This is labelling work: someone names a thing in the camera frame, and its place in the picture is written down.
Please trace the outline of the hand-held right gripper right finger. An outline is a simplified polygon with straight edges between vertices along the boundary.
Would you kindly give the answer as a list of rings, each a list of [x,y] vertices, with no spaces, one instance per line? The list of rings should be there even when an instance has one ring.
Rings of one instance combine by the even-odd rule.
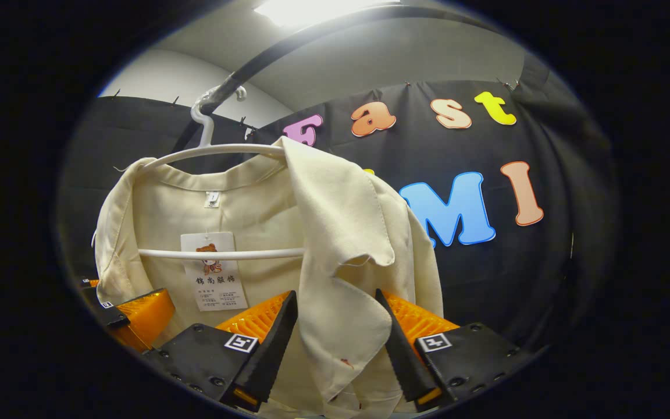
[[[419,412],[479,397],[536,358],[482,323],[459,326],[381,289],[375,298],[393,321],[386,350],[402,395]]]

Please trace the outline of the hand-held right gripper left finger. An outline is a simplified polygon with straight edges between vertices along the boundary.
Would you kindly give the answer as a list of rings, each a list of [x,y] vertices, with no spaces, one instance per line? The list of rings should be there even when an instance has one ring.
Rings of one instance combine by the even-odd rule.
[[[258,412],[269,400],[297,318],[291,290],[218,326],[192,324],[142,357],[207,400]]]

